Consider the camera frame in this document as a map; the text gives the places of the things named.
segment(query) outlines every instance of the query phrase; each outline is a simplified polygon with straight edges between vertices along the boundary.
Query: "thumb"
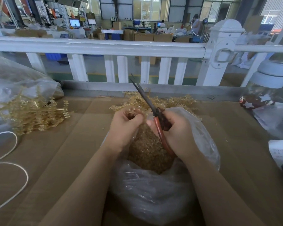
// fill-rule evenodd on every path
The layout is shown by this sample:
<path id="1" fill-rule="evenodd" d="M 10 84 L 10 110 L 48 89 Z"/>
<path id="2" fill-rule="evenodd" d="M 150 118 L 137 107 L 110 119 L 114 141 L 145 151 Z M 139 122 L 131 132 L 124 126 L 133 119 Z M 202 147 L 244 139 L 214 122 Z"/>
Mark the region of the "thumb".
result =
<path id="1" fill-rule="evenodd" d="M 137 129 L 144 121 L 144 116 L 137 114 L 132 120 L 129 120 L 129 125 L 135 130 Z"/>
<path id="2" fill-rule="evenodd" d="M 153 120 L 147 120 L 147 121 L 146 121 L 146 124 L 150 127 L 150 129 L 152 130 L 152 132 L 153 132 L 156 136 L 158 136 L 158 131 L 157 131 L 157 128 L 156 128 L 156 125 L 155 125 L 154 121 L 153 121 Z"/>

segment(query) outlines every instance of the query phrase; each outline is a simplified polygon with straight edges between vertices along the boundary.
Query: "red scissor handle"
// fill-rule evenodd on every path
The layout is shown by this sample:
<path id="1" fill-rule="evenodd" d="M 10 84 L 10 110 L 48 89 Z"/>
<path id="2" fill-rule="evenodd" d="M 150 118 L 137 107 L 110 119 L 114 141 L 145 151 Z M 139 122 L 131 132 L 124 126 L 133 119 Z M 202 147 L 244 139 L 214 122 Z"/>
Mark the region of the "red scissor handle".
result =
<path id="1" fill-rule="evenodd" d="M 158 132 L 158 135 L 159 135 L 159 138 L 161 140 L 163 148 L 168 152 L 168 154 L 171 157 L 175 158 L 176 155 L 175 155 L 174 151 L 170 148 L 168 142 L 166 141 L 166 137 L 164 136 L 164 133 L 162 131 L 161 124 L 159 122 L 158 117 L 154 117 L 154 123 L 155 123 L 155 126 L 157 128 L 157 132 Z"/>

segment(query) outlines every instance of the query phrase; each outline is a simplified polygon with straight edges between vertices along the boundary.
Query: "forearm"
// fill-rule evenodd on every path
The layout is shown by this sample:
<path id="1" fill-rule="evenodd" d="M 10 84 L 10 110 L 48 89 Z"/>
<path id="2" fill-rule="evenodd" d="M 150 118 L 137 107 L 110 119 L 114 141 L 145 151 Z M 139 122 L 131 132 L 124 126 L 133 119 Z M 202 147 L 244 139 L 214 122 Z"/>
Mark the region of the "forearm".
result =
<path id="1" fill-rule="evenodd" d="M 112 151 L 101 147 L 39 226 L 101 225 L 116 158 Z"/>
<path id="2" fill-rule="evenodd" d="M 264 225 L 199 150 L 184 162 L 208 226 Z"/>

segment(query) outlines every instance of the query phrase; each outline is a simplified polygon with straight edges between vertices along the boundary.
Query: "white wire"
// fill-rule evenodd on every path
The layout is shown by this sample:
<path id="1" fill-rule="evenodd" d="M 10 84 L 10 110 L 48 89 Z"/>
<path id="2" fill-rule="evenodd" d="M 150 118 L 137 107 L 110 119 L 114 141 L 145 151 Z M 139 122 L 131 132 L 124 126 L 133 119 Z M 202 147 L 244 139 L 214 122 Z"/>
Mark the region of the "white wire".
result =
<path id="1" fill-rule="evenodd" d="M 3 134 L 3 133 L 12 133 L 16 137 L 16 143 L 15 143 L 15 146 L 8 153 L 6 153 L 4 156 L 0 157 L 0 160 L 3 159 L 5 156 L 7 156 L 9 153 L 11 153 L 16 148 L 17 143 L 18 143 L 18 137 L 17 137 L 17 135 L 15 133 L 10 132 L 10 131 L 0 132 L 0 134 Z M 9 198 L 6 202 L 1 204 L 0 208 L 2 208 L 4 205 L 6 205 L 8 202 L 10 202 L 12 199 L 14 199 L 19 193 L 21 193 L 25 189 L 25 187 L 27 186 L 29 177 L 28 177 L 27 171 L 23 167 L 18 165 L 18 164 L 11 163 L 11 162 L 0 162 L 0 164 L 9 164 L 9 165 L 14 165 L 16 167 L 19 167 L 21 170 L 24 171 L 24 173 L 26 175 L 26 182 L 25 182 L 24 186 L 16 194 L 14 194 L 11 198 Z"/>

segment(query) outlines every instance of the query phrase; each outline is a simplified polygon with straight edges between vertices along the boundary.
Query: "gray floor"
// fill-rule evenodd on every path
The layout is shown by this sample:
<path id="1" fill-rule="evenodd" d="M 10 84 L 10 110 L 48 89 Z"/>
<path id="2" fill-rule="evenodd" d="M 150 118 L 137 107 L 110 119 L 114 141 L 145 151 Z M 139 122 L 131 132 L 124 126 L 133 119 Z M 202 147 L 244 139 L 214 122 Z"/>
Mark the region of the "gray floor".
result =
<path id="1" fill-rule="evenodd" d="M 4 56 L 12 61 L 19 64 L 31 67 L 30 62 L 25 53 L 11 53 L 5 52 Z M 69 65 L 59 64 L 57 61 L 47 60 L 46 56 L 42 55 L 43 64 L 48 73 L 71 73 Z M 85 66 L 88 74 L 106 74 L 104 56 L 90 56 L 84 55 Z M 118 74 L 117 70 L 117 57 L 113 56 L 114 60 L 114 72 Z M 172 58 L 170 77 L 175 76 L 178 58 Z M 185 77 L 197 78 L 199 70 L 201 67 L 200 59 L 189 59 L 186 65 Z M 150 75 L 158 76 L 160 68 L 160 60 L 156 60 L 155 65 L 150 65 Z M 140 75 L 141 65 L 139 64 L 139 59 L 134 56 L 128 56 L 128 71 L 129 73 Z M 228 65 L 226 73 L 235 74 L 246 74 L 247 70 L 238 68 L 236 66 Z"/>

